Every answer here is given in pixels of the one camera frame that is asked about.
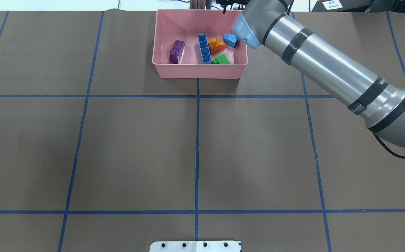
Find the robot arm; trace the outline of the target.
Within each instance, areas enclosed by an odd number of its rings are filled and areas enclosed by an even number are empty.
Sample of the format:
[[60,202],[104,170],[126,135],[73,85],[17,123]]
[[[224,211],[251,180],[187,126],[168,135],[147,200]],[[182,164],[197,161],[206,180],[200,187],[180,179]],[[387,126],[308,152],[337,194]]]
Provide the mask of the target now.
[[289,0],[248,0],[232,32],[260,45],[337,98],[377,138],[405,148],[405,88],[397,88],[287,15]]

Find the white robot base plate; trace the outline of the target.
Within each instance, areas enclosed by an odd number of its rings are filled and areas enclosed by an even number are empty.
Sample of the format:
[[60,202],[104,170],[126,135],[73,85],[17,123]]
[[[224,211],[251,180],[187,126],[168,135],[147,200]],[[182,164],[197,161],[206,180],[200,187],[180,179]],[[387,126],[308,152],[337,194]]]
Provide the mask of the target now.
[[240,241],[156,241],[150,245],[150,252],[241,252]]

